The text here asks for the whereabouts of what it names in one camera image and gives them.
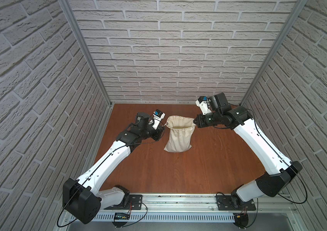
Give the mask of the cream cloth drawstring soil bag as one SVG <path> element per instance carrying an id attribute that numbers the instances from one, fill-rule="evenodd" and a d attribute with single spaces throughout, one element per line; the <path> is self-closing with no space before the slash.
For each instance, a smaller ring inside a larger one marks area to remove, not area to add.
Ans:
<path id="1" fill-rule="evenodd" d="M 166 121 L 166 127 L 170 129 L 169 140 L 164 148 L 169 153 L 182 153 L 192 146 L 191 137 L 196 125 L 194 118 L 171 115 Z"/>

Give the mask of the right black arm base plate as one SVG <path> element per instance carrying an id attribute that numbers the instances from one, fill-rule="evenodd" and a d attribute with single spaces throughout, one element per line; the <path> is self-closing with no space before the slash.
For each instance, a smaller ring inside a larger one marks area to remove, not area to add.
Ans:
<path id="1" fill-rule="evenodd" d="M 256 211 L 256 204 L 252 199 L 248 202 L 243 202 L 236 195 L 221 193 L 217 193 L 215 199 L 220 211 Z"/>

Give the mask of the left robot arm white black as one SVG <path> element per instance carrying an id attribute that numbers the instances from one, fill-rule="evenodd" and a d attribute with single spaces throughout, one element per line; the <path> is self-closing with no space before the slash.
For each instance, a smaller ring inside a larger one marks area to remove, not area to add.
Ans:
<path id="1" fill-rule="evenodd" d="M 63 185 L 63 209 L 84 224 L 91 222 L 101 209 L 115 207 L 130 208 L 130 191 L 121 185 L 100 191 L 115 168 L 128 157 L 143 140 L 161 139 L 164 132 L 162 120 L 165 113 L 155 110 L 152 115 L 137 113 L 135 122 L 130 123 L 107 152 L 85 173 L 75 180 L 68 179 Z"/>

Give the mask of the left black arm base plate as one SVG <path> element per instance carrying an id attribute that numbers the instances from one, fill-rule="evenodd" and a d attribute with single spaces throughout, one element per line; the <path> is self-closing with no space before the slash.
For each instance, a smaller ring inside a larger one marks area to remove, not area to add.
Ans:
<path id="1" fill-rule="evenodd" d="M 130 194 L 128 199 L 125 199 L 121 205 L 110 206 L 105 208 L 105 210 L 141 210 L 142 199 L 142 194 Z"/>

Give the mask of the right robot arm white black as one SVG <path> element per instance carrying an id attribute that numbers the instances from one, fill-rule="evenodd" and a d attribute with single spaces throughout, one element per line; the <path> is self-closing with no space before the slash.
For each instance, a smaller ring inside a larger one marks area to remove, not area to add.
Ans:
<path id="1" fill-rule="evenodd" d="M 201 110 L 193 121 L 198 128 L 221 125 L 223 129 L 234 131 L 256 154 L 265 169 L 262 176 L 231 193 L 230 204 L 234 208 L 263 195 L 278 195 L 302 171 L 299 161 L 291 161 L 261 131 L 251 111 L 243 106 L 232 107 L 225 94 L 201 96 L 196 105 Z"/>

